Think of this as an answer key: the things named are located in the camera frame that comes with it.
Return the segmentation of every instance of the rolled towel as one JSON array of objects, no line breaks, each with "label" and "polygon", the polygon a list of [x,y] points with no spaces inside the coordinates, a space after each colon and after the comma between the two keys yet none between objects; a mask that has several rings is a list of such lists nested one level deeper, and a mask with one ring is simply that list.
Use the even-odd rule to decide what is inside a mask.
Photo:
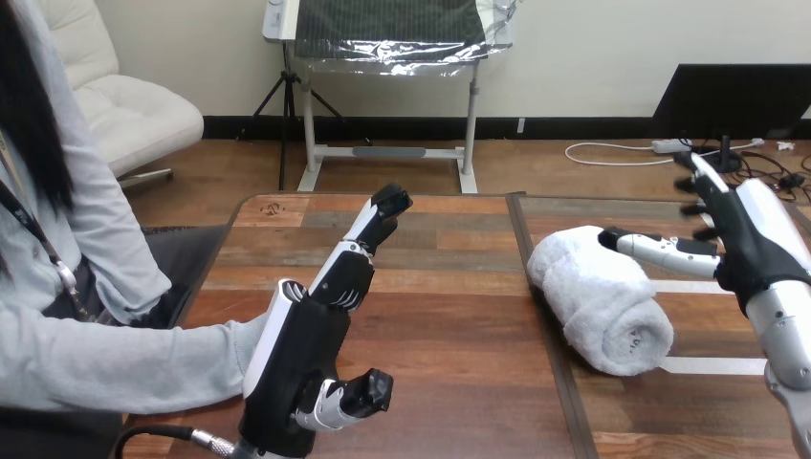
[{"label": "rolled towel", "polygon": [[656,295],[637,262],[603,247],[565,254],[547,269],[540,289],[562,324],[577,311],[628,307]]},{"label": "rolled towel", "polygon": [[537,245],[530,262],[527,263],[527,270],[533,283],[540,287],[546,270],[565,254],[584,247],[592,249],[602,247],[597,241],[597,236],[601,232],[602,228],[586,226],[565,229],[545,237]]},{"label": "rolled towel", "polygon": [[655,289],[633,259],[596,243],[600,229],[586,228],[538,244],[527,267],[531,278],[542,279],[536,285],[563,335],[592,366],[617,376],[656,368],[673,344],[673,327],[652,299]]}]

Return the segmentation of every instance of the white cable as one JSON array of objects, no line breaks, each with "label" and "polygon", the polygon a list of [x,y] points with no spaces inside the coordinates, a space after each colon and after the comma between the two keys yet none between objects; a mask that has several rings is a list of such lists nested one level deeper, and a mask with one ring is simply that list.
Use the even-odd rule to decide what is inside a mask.
[{"label": "white cable", "polygon": [[[763,145],[763,144],[764,144],[763,139],[752,139],[751,143],[747,143],[745,145],[740,145],[740,146],[733,146],[732,148],[730,148],[730,150],[740,150],[740,149],[743,149],[743,148],[750,148],[750,147],[753,147],[753,146],[758,146],[758,145]],[[636,166],[636,165],[658,165],[658,164],[667,164],[667,163],[672,163],[673,162],[673,158],[671,158],[669,160],[653,161],[653,162],[650,162],[650,163],[600,163],[600,162],[596,162],[596,161],[578,160],[577,158],[573,158],[572,155],[569,154],[569,150],[571,150],[572,148],[577,148],[578,146],[608,146],[608,147],[611,147],[611,148],[621,148],[623,150],[651,150],[651,151],[653,150],[653,147],[652,146],[625,146],[625,145],[615,145],[613,143],[598,143],[598,142],[582,142],[582,143],[575,143],[574,145],[569,145],[566,148],[566,150],[563,152],[563,154],[566,155],[566,158],[574,161],[575,163],[580,163],[580,164]],[[714,151],[711,151],[711,152],[708,152],[708,153],[702,153],[702,154],[700,154],[698,156],[714,155],[715,153],[718,153],[719,151],[720,150],[714,150]]]}]

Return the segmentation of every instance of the monitor stand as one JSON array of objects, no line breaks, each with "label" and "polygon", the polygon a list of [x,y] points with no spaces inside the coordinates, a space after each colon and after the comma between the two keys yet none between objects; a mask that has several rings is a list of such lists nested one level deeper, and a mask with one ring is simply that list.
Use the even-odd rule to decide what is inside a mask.
[{"label": "monitor stand", "polygon": [[720,151],[718,153],[703,157],[704,161],[711,165],[719,174],[727,174],[740,170],[743,166],[743,162],[740,155],[730,149],[730,136],[721,136],[721,147],[719,149]]}]

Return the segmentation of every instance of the gray sweater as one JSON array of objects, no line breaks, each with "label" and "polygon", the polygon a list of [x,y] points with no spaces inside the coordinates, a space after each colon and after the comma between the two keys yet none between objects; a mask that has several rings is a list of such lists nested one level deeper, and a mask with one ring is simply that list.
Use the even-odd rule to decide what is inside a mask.
[{"label": "gray sweater", "polygon": [[[12,0],[54,107],[74,181],[73,212],[54,212],[34,190],[9,142],[24,190],[0,165],[0,180],[29,211],[74,269],[84,254],[110,313],[128,323],[146,314],[170,283],[156,265],[116,178],[97,154],[50,31],[30,0]],[[39,242],[0,207],[0,406],[42,410],[93,408],[157,413],[213,404],[241,391],[265,316],[193,330],[143,330],[47,318],[61,291]]]}]

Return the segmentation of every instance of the black lanyard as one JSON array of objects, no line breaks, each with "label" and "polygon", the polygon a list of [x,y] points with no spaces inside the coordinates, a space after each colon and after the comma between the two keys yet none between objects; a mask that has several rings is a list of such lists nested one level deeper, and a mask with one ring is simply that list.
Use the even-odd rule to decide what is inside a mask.
[{"label": "black lanyard", "polygon": [[62,261],[62,259],[59,258],[59,255],[56,254],[54,246],[51,244],[51,241],[48,240],[48,237],[45,236],[45,232],[42,230],[42,227],[39,226],[39,222],[37,222],[36,219],[28,213],[25,207],[23,207],[22,203],[20,203],[16,196],[14,196],[14,193],[12,193],[3,182],[0,182],[0,204],[2,204],[3,207],[14,216],[14,218],[20,222],[20,225],[28,230],[28,232],[30,232],[33,237],[39,241],[42,248],[45,249],[45,253],[48,254],[48,258],[56,268],[56,273],[59,274],[59,280],[62,282],[62,289],[71,299],[79,319],[81,321],[95,321],[96,317],[91,315],[79,300],[78,290],[76,288],[77,281],[73,272]]}]

